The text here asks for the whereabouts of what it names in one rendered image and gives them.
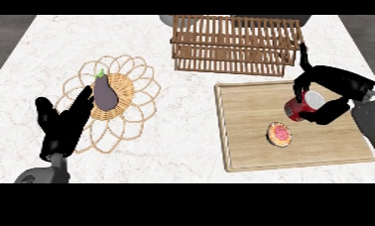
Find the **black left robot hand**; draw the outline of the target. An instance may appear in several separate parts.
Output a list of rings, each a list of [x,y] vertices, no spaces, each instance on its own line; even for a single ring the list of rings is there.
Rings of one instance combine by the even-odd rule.
[[[58,112],[46,97],[36,99],[37,122],[46,134],[40,158],[49,162],[54,154],[67,158],[77,147],[85,126],[95,108],[93,89],[88,86],[68,110]]]

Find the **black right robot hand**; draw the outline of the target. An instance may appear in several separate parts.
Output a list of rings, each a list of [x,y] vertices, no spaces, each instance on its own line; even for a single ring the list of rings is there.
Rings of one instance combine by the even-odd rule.
[[[302,93],[309,90],[313,82],[340,95],[340,98],[328,101],[315,112],[300,112],[299,116],[318,125],[328,125],[349,111],[349,101],[359,105],[371,102],[375,96],[375,81],[341,68],[327,65],[312,66],[306,44],[300,44],[299,47],[303,74],[293,84],[297,102],[302,102]]]

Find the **red can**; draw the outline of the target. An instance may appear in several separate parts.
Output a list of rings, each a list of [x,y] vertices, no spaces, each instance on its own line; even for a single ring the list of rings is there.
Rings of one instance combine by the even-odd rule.
[[[302,93],[302,102],[293,98],[284,106],[287,117],[299,122],[303,118],[299,116],[300,112],[315,112],[325,104],[325,99],[316,91],[305,91]]]

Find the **wooden tray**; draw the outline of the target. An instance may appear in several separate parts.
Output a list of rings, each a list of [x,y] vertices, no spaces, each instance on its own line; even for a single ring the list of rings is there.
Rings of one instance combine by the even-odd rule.
[[[328,125],[290,120],[284,105],[294,98],[290,81],[219,84],[217,115],[228,171],[271,170],[375,161],[350,114]],[[268,141],[274,122],[287,125],[291,144]]]

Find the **wooden tiered shelf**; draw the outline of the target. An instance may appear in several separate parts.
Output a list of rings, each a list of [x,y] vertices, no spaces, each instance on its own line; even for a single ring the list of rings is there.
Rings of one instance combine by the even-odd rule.
[[[300,20],[173,15],[176,70],[284,77],[302,43]]]

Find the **woven wicker placemat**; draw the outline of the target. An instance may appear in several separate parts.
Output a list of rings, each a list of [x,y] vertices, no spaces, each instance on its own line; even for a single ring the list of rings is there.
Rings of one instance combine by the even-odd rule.
[[[142,56],[104,56],[88,61],[64,82],[58,112],[70,109],[86,86],[93,90],[93,110],[76,153],[110,154],[121,142],[141,138],[145,122],[157,113],[161,85]]]

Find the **purple eggplant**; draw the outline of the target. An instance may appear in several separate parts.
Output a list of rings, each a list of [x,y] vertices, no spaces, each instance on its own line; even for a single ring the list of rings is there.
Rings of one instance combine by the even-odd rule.
[[[104,73],[104,71],[99,72],[95,78],[93,100],[98,108],[102,111],[110,111],[117,106],[119,102],[117,94],[113,88],[110,87],[108,75]]]

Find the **grey round bowl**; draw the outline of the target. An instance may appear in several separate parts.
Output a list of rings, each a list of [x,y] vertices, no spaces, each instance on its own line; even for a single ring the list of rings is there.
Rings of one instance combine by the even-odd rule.
[[[173,16],[172,15],[161,15],[160,16],[160,20],[161,22],[169,26],[172,27],[173,26]],[[188,28],[191,26],[191,23],[188,22],[188,20],[185,19],[179,19],[178,20],[178,25],[182,26],[183,28]]]

